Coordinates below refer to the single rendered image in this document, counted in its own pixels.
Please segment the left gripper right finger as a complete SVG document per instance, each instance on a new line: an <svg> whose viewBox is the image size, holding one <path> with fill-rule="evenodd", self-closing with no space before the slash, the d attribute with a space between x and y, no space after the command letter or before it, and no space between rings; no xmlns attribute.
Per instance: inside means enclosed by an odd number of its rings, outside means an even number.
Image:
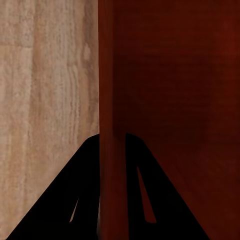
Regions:
<svg viewBox="0 0 240 240"><path fill-rule="evenodd" d="M145 142L125 135L129 240L211 240ZM145 219L138 170L156 219Z"/></svg>

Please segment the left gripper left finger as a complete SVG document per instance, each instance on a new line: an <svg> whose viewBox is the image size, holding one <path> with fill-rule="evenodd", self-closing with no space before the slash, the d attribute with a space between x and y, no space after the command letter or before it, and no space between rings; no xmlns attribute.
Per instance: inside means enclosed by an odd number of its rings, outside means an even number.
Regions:
<svg viewBox="0 0 240 240"><path fill-rule="evenodd" d="M96 240L100 134L91 136L6 240Z"/></svg>

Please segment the storage box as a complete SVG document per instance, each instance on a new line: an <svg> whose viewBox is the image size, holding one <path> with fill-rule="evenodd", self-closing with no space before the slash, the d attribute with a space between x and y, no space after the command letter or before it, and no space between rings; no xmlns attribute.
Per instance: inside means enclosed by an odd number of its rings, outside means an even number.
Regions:
<svg viewBox="0 0 240 240"><path fill-rule="evenodd" d="M240 240L240 0L98 0L98 79L100 240L129 240L127 133L210 240Z"/></svg>

